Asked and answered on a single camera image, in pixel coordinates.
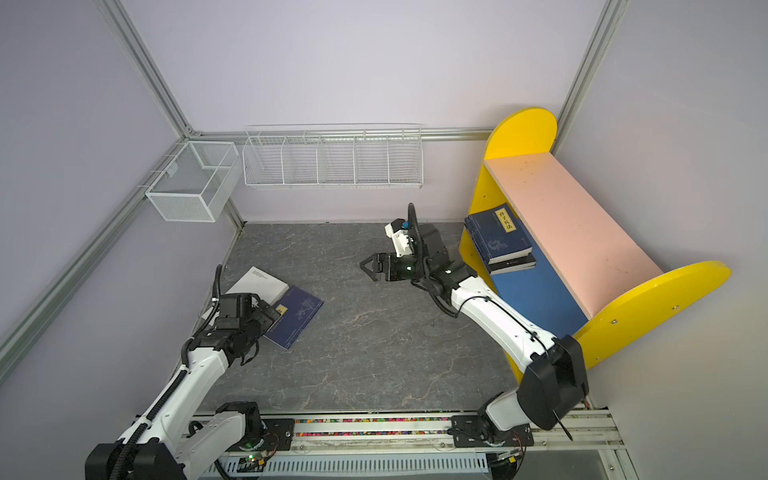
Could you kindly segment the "white paper file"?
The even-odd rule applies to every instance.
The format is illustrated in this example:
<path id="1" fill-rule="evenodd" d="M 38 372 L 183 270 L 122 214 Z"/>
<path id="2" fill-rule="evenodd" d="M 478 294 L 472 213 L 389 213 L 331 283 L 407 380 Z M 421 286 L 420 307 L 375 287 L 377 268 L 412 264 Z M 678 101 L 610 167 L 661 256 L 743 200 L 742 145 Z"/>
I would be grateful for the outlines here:
<path id="1" fill-rule="evenodd" d="M 216 293 L 218 302 L 206 312 L 201 327 L 235 330 L 251 327 L 252 300 L 263 300 L 274 307 L 288 289 L 287 283 L 251 267 L 225 294 Z"/>

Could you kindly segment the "dark blue thin book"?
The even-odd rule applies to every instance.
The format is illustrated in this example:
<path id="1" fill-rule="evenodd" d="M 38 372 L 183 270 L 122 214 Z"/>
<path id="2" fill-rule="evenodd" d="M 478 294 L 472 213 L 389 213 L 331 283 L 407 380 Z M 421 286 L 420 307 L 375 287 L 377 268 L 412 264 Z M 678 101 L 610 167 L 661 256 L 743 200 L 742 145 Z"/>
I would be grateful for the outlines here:
<path id="1" fill-rule="evenodd" d="M 289 350 L 316 316 L 324 302 L 318 297 L 291 286 L 276 304 L 278 320 L 265 333 L 274 344 Z"/>

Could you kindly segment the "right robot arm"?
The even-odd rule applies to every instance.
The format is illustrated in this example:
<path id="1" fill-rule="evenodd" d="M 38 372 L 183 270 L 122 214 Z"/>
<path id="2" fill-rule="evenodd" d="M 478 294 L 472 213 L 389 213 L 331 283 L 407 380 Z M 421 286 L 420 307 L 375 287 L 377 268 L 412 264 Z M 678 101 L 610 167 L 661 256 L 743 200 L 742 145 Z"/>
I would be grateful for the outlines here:
<path id="1" fill-rule="evenodd" d="M 440 232 L 419 222 L 410 205 L 405 218 L 386 225 L 390 252 L 374 253 L 360 269 L 373 281 L 407 281 L 426 292 L 446 315 L 465 315 L 488 334 L 522 374 L 517 387 L 489 399 L 478 411 L 479 439 L 499 443 L 518 427 L 562 426 L 564 417 L 589 393 L 579 342 L 556 336 L 505 302 L 463 260 L 452 258 Z"/>

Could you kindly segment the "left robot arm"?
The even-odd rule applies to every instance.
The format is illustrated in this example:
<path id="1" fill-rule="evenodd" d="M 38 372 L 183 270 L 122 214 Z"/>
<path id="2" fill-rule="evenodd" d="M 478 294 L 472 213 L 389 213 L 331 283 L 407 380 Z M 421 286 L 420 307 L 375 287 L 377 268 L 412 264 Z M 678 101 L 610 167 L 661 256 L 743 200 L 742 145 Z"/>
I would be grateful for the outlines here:
<path id="1" fill-rule="evenodd" d="M 120 437 L 97 445 L 85 461 L 88 479 L 197 479 L 231 447 L 256 450 L 266 427 L 257 403 L 229 402 L 201 429 L 189 430 L 211 387 L 234 363 L 258 354 L 259 340 L 280 318 L 256 293 L 223 293 L 181 348 L 173 378 Z"/>

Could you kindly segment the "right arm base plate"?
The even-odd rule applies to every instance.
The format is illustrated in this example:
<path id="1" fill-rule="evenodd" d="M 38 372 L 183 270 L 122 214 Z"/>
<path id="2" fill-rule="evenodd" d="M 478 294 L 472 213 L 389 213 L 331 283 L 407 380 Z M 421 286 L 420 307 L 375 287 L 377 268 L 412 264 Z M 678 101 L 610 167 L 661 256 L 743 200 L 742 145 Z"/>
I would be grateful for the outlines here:
<path id="1" fill-rule="evenodd" d="M 532 430 L 528 424 L 501 431 L 489 419 L 479 414 L 451 416 L 448 433 L 458 448 L 527 448 L 534 445 Z"/>

